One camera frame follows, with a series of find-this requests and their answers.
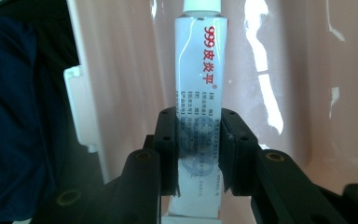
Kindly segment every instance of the black mechanical part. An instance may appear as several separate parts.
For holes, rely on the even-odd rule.
[[[296,163],[278,150],[257,152],[256,173],[277,217],[273,223],[347,223]],[[255,204],[264,209],[254,197]]]
[[[225,191],[250,196],[255,181],[255,154],[260,150],[250,128],[234,111],[223,108],[220,128],[219,167]]]
[[[160,164],[153,149],[132,152],[121,176],[103,188],[59,189],[32,224],[160,223]]]
[[[176,143],[176,107],[162,110],[153,139],[153,149],[161,160],[161,195],[179,194],[178,146]]]

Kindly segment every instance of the white plastic part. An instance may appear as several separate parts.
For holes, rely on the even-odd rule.
[[[222,11],[221,0],[185,0],[183,11],[212,11],[220,13]]]
[[[88,146],[89,153],[96,152],[99,132],[87,78],[83,76],[81,66],[76,66],[65,70],[64,79],[77,140],[81,145]]]
[[[219,219],[197,217],[161,217],[162,224],[222,224]]]

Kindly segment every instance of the dark fabric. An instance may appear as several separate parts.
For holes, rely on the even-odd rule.
[[[57,188],[67,131],[33,26],[0,18],[0,221],[30,218]]]
[[[71,118],[62,74],[64,69],[79,65],[79,61],[66,0],[3,0],[0,17],[33,25],[42,60],[65,101],[67,116]]]

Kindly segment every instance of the tube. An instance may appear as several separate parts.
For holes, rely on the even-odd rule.
[[[185,0],[175,20],[180,197],[169,216],[218,218],[218,168],[227,19],[220,0]]]

